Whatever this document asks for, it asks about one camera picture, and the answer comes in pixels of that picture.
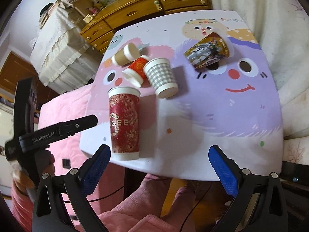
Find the person's left hand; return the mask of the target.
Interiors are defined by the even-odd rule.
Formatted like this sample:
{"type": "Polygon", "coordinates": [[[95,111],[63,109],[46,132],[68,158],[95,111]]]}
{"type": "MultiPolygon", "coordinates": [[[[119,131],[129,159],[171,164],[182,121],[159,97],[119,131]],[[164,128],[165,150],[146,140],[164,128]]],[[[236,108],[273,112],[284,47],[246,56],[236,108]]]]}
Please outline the person's left hand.
{"type": "MultiPolygon", "coordinates": [[[[36,166],[38,165],[39,180],[44,173],[54,176],[54,162],[55,158],[49,150],[42,150],[35,155],[35,169],[37,169],[36,166]]],[[[15,186],[21,194],[28,196],[34,202],[37,194],[37,185],[34,184],[29,175],[30,173],[26,172],[18,162],[13,164],[13,182],[15,186]]]]}

